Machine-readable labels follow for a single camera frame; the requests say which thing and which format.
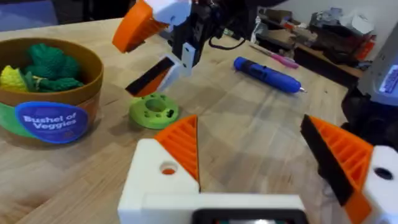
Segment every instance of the blue label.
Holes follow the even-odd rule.
[[[88,125],[86,111],[63,103],[21,103],[16,106],[16,117],[33,136],[54,144],[78,139]]]

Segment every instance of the green toy donut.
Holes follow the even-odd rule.
[[[150,129],[166,128],[177,120],[178,113],[178,106],[160,93],[134,98],[129,110],[133,121]]]

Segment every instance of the cluttered shelf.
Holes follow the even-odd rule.
[[[310,54],[312,54],[312,55],[314,55],[314,56],[316,56],[316,57],[318,57],[318,58],[320,58],[320,59],[332,64],[333,66],[338,67],[339,69],[344,70],[345,72],[349,73],[352,76],[355,76],[357,78],[361,78],[363,76],[363,71],[362,70],[357,69],[357,68],[353,68],[353,67],[350,67],[350,66],[347,66],[347,65],[337,65],[337,64],[333,63],[331,60],[329,60],[327,57],[325,57],[323,52],[320,51],[320,50],[311,49],[310,47],[307,47],[307,46],[305,46],[303,44],[297,44],[297,47],[299,49],[301,49],[301,50],[304,50],[304,51],[306,51],[306,52],[308,52],[308,53],[310,53]]]
[[[349,21],[344,26],[338,16],[327,13],[331,12],[313,14],[307,25],[294,20],[290,11],[259,10],[261,23],[254,33],[259,45],[284,52],[300,65],[350,87],[371,63],[365,61],[371,51],[367,44],[373,41],[371,28],[357,29]]]

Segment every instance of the blue cylinder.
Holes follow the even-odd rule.
[[[234,67],[236,70],[257,78],[286,93],[296,93],[301,89],[301,83],[293,77],[242,57],[238,57],[234,61]]]

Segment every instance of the pink pen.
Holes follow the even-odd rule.
[[[297,69],[297,68],[299,67],[299,65],[298,65],[297,63],[295,63],[293,60],[291,60],[291,59],[289,59],[289,58],[280,56],[279,54],[272,53],[272,52],[270,52],[270,51],[268,51],[268,50],[263,49],[263,48],[260,47],[260,46],[255,46],[255,45],[253,45],[253,44],[249,44],[249,45],[250,45],[250,47],[252,47],[252,48],[254,48],[254,49],[260,51],[261,53],[263,53],[263,54],[265,54],[265,55],[268,55],[268,56],[272,57],[273,59],[277,60],[277,61],[280,62],[282,65],[285,65],[285,66],[288,67],[288,68]]]

